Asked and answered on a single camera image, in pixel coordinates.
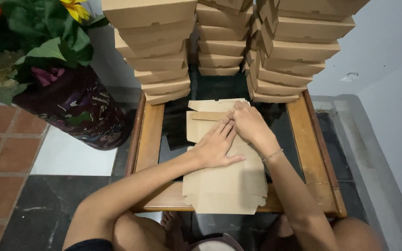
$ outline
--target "wooden frame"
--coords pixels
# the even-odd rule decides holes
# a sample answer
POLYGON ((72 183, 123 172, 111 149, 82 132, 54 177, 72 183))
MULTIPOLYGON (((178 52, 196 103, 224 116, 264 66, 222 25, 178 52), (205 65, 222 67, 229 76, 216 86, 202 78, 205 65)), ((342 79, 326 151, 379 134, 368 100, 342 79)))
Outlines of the wooden frame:
MULTIPOLYGON (((309 191, 327 216, 345 217, 347 212, 308 90, 300 95, 299 100, 287 104, 287 110, 309 191)), ((132 132, 126 176, 158 163, 163 117, 164 104, 151 106, 142 94, 132 132)), ((170 182, 138 203, 133 210, 193 211, 184 199, 182 182, 170 182)), ((274 186, 268 186, 266 205, 259 207, 257 212, 283 212, 274 186)))

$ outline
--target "bracelet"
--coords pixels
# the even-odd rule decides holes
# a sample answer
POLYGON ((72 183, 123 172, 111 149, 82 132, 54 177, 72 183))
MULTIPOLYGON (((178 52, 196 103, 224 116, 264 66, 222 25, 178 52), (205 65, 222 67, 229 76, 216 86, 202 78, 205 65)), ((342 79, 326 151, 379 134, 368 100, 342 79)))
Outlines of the bracelet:
POLYGON ((283 149, 278 150, 276 153, 271 154, 270 156, 266 157, 263 159, 263 162, 266 163, 266 161, 270 160, 272 157, 276 156, 277 154, 283 152, 283 149))

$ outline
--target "glass tabletop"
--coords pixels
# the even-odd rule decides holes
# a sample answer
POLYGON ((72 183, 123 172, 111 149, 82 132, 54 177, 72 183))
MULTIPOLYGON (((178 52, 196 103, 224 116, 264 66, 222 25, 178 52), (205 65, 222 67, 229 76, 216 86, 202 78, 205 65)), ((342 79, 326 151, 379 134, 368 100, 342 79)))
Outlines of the glass tabletop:
MULTIPOLYGON (((177 157, 187 151, 187 147, 195 145, 187 141, 186 112, 189 100, 220 100, 233 98, 249 98, 246 77, 243 73, 235 76, 201 76, 196 68, 189 69, 191 92, 187 97, 170 101, 165 104, 164 120, 162 124, 159 163, 177 157)), ((251 101, 262 114, 269 128, 276 134, 280 147, 296 172, 305 181, 297 153, 296 143, 291 128, 286 104, 257 103, 251 101)), ((265 167, 268 183, 271 177, 265 167)))

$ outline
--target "flower pot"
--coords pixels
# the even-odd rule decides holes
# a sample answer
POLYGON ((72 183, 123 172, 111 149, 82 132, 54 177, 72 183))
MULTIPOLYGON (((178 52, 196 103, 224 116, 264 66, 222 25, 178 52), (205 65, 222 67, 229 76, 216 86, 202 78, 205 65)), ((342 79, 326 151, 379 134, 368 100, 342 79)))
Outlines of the flower pot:
POLYGON ((98 150, 122 145, 134 122, 125 121, 90 66, 66 68, 55 82, 46 87, 33 84, 13 103, 98 150))

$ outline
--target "left hand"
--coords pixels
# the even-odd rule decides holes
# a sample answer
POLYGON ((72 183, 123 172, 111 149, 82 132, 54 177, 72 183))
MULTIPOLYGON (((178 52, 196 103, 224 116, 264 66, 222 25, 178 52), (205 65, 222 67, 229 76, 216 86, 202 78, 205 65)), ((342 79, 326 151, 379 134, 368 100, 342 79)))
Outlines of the left hand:
POLYGON ((204 135, 202 140, 193 148, 193 152, 201 163, 201 168, 227 167, 246 159, 243 155, 226 157, 237 132, 234 121, 225 118, 217 123, 204 135))

